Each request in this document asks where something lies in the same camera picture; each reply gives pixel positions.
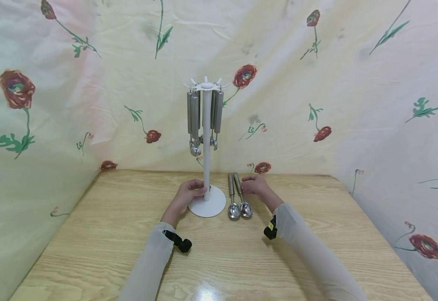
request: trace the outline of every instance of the stainless steel handle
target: stainless steel handle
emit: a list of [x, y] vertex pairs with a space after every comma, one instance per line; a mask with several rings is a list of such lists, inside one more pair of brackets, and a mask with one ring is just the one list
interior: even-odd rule
[[199, 118], [200, 102], [197, 97], [197, 92], [194, 91], [191, 95], [191, 132], [193, 139], [199, 139], [199, 128], [197, 127], [197, 120]]
[[216, 90], [212, 91], [211, 98], [211, 130], [216, 128], [217, 116], [216, 116], [216, 102], [218, 100], [218, 92]]
[[229, 196], [234, 197], [234, 180], [232, 179], [232, 174], [227, 175], [227, 183], [229, 185]]
[[187, 92], [187, 132], [192, 133], [192, 116], [191, 116], [191, 91]]
[[242, 188], [241, 188], [241, 181], [239, 181], [239, 175], [237, 172], [233, 173], [232, 176], [234, 177], [234, 182], [236, 184], [237, 194], [241, 198], [241, 202], [244, 202], [244, 198], [242, 197]]
[[222, 102], [224, 101], [224, 92], [217, 92], [216, 109], [214, 110], [214, 133], [220, 133], [220, 124], [222, 119]]
[[199, 130], [201, 129], [201, 91], [197, 92], [197, 135], [199, 135]]

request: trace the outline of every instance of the wooden table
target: wooden table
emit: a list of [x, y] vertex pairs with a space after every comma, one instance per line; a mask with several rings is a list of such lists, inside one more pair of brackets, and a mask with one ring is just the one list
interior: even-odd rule
[[[178, 185], [194, 177], [202, 175], [100, 174], [11, 300], [115, 300]], [[334, 251], [370, 301], [431, 301], [338, 180], [266, 179]], [[212, 174], [211, 183], [228, 193], [225, 174]], [[177, 231], [193, 247], [188, 255], [174, 250], [157, 300], [322, 300], [288, 245], [264, 237], [271, 219], [266, 206], [254, 197], [248, 201], [254, 210], [250, 220], [230, 221], [227, 208], [210, 219], [186, 213]]]

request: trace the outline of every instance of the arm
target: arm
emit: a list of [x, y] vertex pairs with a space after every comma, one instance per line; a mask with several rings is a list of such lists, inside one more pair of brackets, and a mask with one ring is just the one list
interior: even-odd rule
[[162, 273], [168, 263], [174, 243], [164, 230], [176, 232], [177, 223], [187, 210], [193, 197], [206, 192], [204, 182], [191, 180], [182, 183], [176, 196], [167, 207], [160, 222], [152, 228], [145, 248], [130, 272], [117, 301], [154, 301], [158, 294]]
[[155, 225], [117, 301], [154, 301], [174, 243], [162, 231], [175, 232], [166, 222]]
[[253, 175], [242, 180], [244, 193], [256, 194], [276, 215], [279, 237], [292, 247], [328, 301], [368, 300], [345, 266], [311, 231], [301, 215], [270, 189], [263, 177]]

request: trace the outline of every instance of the sheer white sleeve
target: sheer white sleeve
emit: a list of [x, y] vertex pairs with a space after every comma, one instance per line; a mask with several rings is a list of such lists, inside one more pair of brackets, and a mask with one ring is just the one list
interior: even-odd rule
[[174, 247], [174, 243], [162, 233], [164, 230], [175, 233], [175, 229], [165, 222], [153, 227], [117, 301], [155, 300], [162, 273]]
[[279, 237], [292, 247], [328, 301], [368, 300], [333, 251], [311, 231], [291, 205], [280, 205], [274, 214]]

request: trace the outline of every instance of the floral fabric backdrop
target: floral fabric backdrop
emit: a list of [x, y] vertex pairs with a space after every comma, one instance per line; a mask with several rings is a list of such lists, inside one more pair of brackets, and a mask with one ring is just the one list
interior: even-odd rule
[[99, 169], [202, 170], [204, 76], [229, 83], [213, 171], [333, 175], [438, 300], [429, 0], [0, 0], [0, 300]]
[[91, 117], [105, 102], [97, 8], [54, 4], [0, 0], [0, 301], [102, 164]]

